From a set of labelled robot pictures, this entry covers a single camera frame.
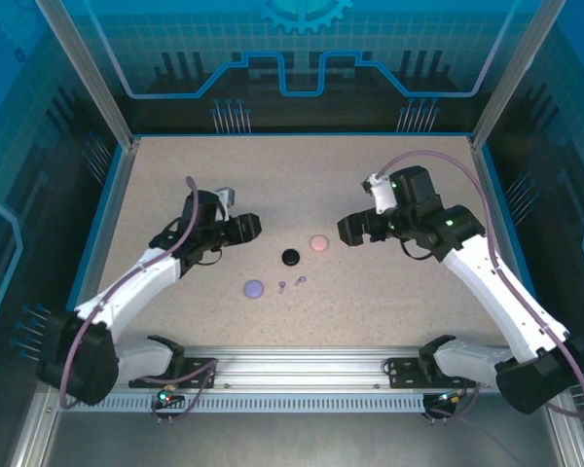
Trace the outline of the small LED connector module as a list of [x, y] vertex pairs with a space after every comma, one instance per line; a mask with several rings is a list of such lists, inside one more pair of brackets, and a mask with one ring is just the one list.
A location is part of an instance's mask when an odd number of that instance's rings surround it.
[[466, 388], [456, 389], [441, 394], [428, 394], [423, 397], [423, 404], [428, 411], [431, 409], [452, 411], [453, 408], [466, 396]]
[[164, 386], [157, 394], [152, 408], [155, 411], [164, 410], [168, 408], [176, 407], [178, 404], [184, 401], [184, 397], [182, 395], [176, 395], [175, 392], [177, 387], [174, 385], [166, 385]]

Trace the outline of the aluminium side rail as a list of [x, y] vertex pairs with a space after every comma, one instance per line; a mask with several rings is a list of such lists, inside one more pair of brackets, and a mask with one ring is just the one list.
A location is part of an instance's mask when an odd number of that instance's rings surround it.
[[[536, 301], [522, 247], [491, 155], [486, 148], [482, 148], [481, 153], [472, 151], [472, 159], [486, 196], [488, 234], [494, 238], [494, 249], [501, 258], [500, 271], [505, 273], [509, 284], [517, 289], [520, 296], [534, 310], [542, 311], [543, 307]], [[497, 325], [518, 361], [526, 362], [535, 358], [536, 351], [540, 348], [550, 350], [555, 347], [553, 341], [541, 329], [541, 325], [531, 317], [498, 274], [493, 272], [491, 266], [485, 268], [484, 277], [478, 279], [476, 284], [480, 287], [485, 285], [491, 287], [489, 292], [478, 288], [474, 295]]]
[[67, 299], [68, 311], [97, 295], [134, 158], [131, 151], [117, 147]]

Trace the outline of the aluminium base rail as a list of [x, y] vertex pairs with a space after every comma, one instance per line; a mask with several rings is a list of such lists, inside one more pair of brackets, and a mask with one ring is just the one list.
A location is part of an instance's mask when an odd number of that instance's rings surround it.
[[[250, 373], [256, 376], [259, 385], [264, 385], [269, 374], [275, 376], [278, 384], [290, 377], [294, 386], [310, 386], [313, 376], [335, 374], [347, 377], [355, 370], [383, 373], [383, 362], [386, 360], [370, 364], [362, 362], [357, 353], [342, 357], [320, 355], [315, 350], [285, 353], [269, 348], [258, 355], [240, 353], [226, 357], [199, 357], [184, 350], [188, 358], [217, 359], [216, 374], [225, 371]], [[434, 364], [449, 377], [461, 377], [493, 387], [511, 403], [528, 407], [547, 402], [570, 387], [572, 381], [571, 369], [558, 348], [543, 351], [537, 358], [520, 363], [509, 349], [473, 345], [453, 336], [443, 336], [421, 347], [415, 358], [426, 368]]]

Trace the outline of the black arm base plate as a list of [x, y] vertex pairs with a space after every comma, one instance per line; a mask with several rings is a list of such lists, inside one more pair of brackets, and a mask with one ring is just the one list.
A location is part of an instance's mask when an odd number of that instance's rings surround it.
[[426, 368], [418, 358], [389, 358], [383, 362], [391, 389], [474, 388], [476, 383], [461, 377], [449, 377], [434, 364]]
[[182, 362], [171, 362], [167, 370], [158, 376], [131, 380], [128, 387], [162, 388], [170, 384], [180, 389], [198, 389], [205, 383], [206, 388], [211, 388], [214, 384], [217, 364], [218, 360], [215, 358], [185, 357]]

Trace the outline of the aluminium corner post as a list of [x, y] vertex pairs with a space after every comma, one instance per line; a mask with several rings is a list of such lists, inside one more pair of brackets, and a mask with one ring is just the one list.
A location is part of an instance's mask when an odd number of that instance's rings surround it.
[[124, 150], [131, 151], [134, 137], [128, 123], [62, 2], [60, 0], [34, 1], [118, 144]]
[[566, 0], [541, 0], [471, 135], [471, 148], [481, 153], [511, 97], [521, 83]]

